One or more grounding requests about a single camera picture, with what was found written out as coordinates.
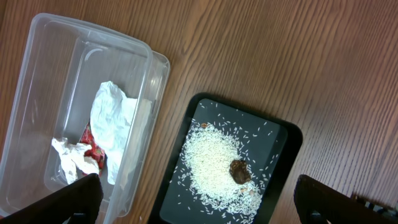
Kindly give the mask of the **brown food scrap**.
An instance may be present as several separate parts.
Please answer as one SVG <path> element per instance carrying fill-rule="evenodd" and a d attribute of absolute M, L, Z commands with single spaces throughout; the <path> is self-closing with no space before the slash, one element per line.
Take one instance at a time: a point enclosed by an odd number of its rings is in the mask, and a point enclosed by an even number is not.
<path fill-rule="evenodd" d="M 233 160 L 230 163 L 229 173 L 233 180 L 240 185 L 243 185 L 251 180 L 251 175 L 248 171 L 248 165 L 244 160 Z"/>

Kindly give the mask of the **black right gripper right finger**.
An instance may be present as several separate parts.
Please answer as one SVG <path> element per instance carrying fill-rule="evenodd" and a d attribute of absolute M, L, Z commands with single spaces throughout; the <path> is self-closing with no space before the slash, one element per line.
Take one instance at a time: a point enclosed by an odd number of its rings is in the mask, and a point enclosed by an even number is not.
<path fill-rule="evenodd" d="M 301 223 L 397 224 L 397 208 L 347 197 L 304 174 L 297 179 L 294 204 Z"/>

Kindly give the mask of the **small white tissue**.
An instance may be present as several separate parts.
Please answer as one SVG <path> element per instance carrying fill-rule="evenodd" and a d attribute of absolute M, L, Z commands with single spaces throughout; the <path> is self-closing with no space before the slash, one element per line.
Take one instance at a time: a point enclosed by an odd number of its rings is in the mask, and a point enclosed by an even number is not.
<path fill-rule="evenodd" d="M 78 179 L 77 169 L 84 174 L 100 173 L 97 161 L 90 156 L 85 156 L 85 152 L 92 149 L 91 145 L 85 143 L 70 144 L 67 138 L 53 138 L 52 147 L 58 152 L 68 184 L 72 184 Z"/>

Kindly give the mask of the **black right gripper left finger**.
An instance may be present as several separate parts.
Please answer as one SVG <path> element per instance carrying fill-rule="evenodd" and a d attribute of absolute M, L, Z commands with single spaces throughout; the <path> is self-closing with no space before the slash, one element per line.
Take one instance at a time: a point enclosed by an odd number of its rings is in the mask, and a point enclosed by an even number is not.
<path fill-rule="evenodd" d="M 1 223 L 95 223 L 102 199 L 103 189 L 98 174 L 89 174 L 2 218 Z"/>

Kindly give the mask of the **pile of white rice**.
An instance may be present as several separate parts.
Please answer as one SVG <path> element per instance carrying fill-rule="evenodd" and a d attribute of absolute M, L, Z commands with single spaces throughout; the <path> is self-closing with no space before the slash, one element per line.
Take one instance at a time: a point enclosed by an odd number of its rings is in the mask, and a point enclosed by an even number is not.
<path fill-rule="evenodd" d="M 254 215 L 261 204 L 260 189 L 252 180 L 237 184 L 229 173 L 233 160 L 244 160 L 239 141 L 212 124 L 202 123 L 183 144 L 182 161 L 188 167 L 190 186 L 205 205 L 232 214 Z"/>

